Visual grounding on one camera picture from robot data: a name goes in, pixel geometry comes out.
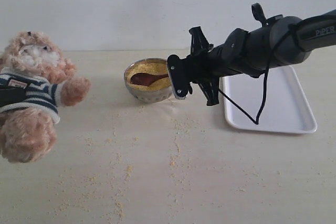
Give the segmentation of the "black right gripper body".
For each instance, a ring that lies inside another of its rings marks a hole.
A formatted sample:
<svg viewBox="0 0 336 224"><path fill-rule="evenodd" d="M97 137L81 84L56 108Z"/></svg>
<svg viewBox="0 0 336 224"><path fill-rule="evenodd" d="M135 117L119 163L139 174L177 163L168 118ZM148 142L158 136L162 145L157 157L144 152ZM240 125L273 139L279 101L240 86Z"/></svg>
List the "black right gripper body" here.
<svg viewBox="0 0 336 224"><path fill-rule="evenodd" d="M192 39L191 53L185 60L187 78L198 84L208 106L217 105L221 77L252 73L243 55L248 32L236 28L216 47L207 41L200 26L191 28L189 33Z"/></svg>

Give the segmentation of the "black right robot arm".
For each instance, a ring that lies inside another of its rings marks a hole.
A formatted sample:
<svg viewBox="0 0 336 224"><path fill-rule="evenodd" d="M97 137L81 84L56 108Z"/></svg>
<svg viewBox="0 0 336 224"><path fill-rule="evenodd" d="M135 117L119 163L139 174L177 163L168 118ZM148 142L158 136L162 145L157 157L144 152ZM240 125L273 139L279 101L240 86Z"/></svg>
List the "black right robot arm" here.
<svg viewBox="0 0 336 224"><path fill-rule="evenodd" d="M237 28L221 45L188 56L184 60L186 84L176 93L184 97L192 92L191 83L197 83L210 105L216 105L219 78L239 74L259 78L267 69L300 64L313 50L334 45L334 10L307 19L274 16L264 27Z"/></svg>

